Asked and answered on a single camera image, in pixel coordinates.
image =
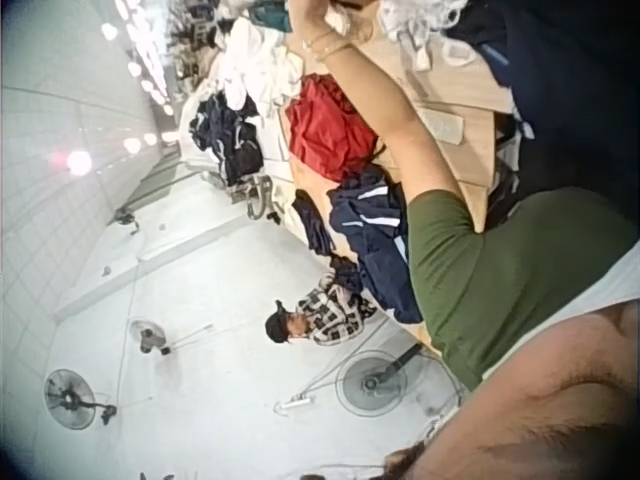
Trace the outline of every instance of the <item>tiled wall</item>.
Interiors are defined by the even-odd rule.
[[[112,1],[102,9],[78,0],[12,4],[2,17],[2,423],[29,462],[51,313],[159,147],[134,157],[123,147],[156,127],[121,39],[101,33]],[[93,159],[84,177],[65,166],[74,149]]]

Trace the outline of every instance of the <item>wooden table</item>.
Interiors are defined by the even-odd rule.
[[[400,47],[388,41],[377,27],[375,11],[377,2],[369,5],[362,12],[365,18],[374,19],[374,33],[372,39],[360,46],[360,49],[376,64],[384,69],[405,90],[407,96],[417,107],[425,107],[453,113],[464,119],[464,136],[460,145],[440,142],[440,148],[451,169],[460,183],[469,210],[478,232],[484,229],[487,212],[487,198],[493,184],[495,167],[495,126],[493,111],[510,111],[511,99],[504,89],[500,88],[488,67],[481,60],[477,60],[463,68],[453,68],[446,65],[434,51],[432,57],[433,70],[411,77],[400,59]],[[288,47],[305,60],[305,73],[327,73],[322,64],[302,49],[301,42],[294,35],[287,39]],[[420,83],[420,89],[414,85]],[[290,140],[289,122],[280,112],[280,121],[287,142]],[[329,225],[331,203],[326,193],[337,186],[334,182],[320,176],[304,165],[294,155],[290,156],[290,167],[293,184],[275,180],[275,191],[278,192],[279,203],[285,204],[287,212],[284,215],[284,225],[301,241],[306,243],[304,229],[295,212],[292,212],[290,202],[296,188],[306,190],[318,207],[325,226],[336,245],[336,253],[357,261],[357,256],[349,248],[346,237],[335,232]],[[390,153],[385,152],[376,161],[382,165],[395,181],[399,181],[399,171]],[[326,259],[318,257],[327,264]],[[431,347],[431,338],[424,324],[402,325],[418,340]]]

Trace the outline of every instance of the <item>bracelet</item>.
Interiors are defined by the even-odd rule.
[[[333,55],[336,52],[339,52],[343,48],[347,48],[351,46],[351,42],[345,38],[341,38],[340,40],[329,44],[322,52],[315,56],[316,62],[323,62],[325,58],[329,55]]]
[[[326,32],[324,32],[324,33],[321,33],[320,35],[318,35],[317,37],[315,37],[314,39],[312,39],[310,42],[305,42],[305,41],[303,40],[303,41],[302,41],[302,48],[303,48],[304,50],[310,51],[310,50],[311,50],[311,47],[313,47],[313,45],[314,45],[315,43],[317,43],[317,42],[318,42],[318,40],[320,40],[320,39],[322,39],[322,38],[326,37],[327,35],[332,34],[333,32],[335,32],[335,30],[334,30],[333,28],[329,27],[329,30],[327,30],[327,31],[326,31]]]

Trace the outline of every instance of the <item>fan guard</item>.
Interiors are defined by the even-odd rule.
[[[337,375],[336,395],[342,406],[361,417],[379,417],[397,407],[407,391],[406,373],[399,370],[384,383],[376,380],[395,360],[377,350],[351,357]]]
[[[151,330],[157,337],[167,338],[160,325],[142,318],[135,319],[131,322],[131,325],[129,326],[129,334],[137,344],[140,344],[142,341],[142,332],[147,329]]]
[[[84,430],[96,416],[95,407],[87,408],[80,404],[95,403],[91,387],[84,378],[71,370],[55,370],[47,377],[44,400],[51,416],[70,430]]]

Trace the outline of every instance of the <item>plaid shirt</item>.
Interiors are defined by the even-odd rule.
[[[333,283],[334,275],[333,271],[326,273],[296,308],[311,322],[309,338],[323,346],[356,337],[363,330],[364,320],[377,311],[360,295]]]

